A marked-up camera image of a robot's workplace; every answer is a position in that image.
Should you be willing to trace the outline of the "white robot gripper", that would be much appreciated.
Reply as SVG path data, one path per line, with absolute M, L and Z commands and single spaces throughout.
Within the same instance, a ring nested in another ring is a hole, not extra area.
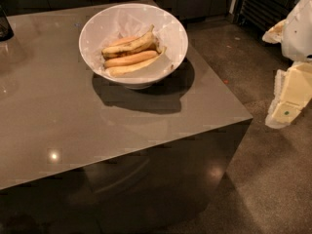
M 272 129 L 288 126 L 312 99 L 312 0 L 299 0 L 286 20 L 267 30 L 262 40 L 281 43 L 284 57 L 295 62 L 275 76 L 274 99 L 265 125 Z

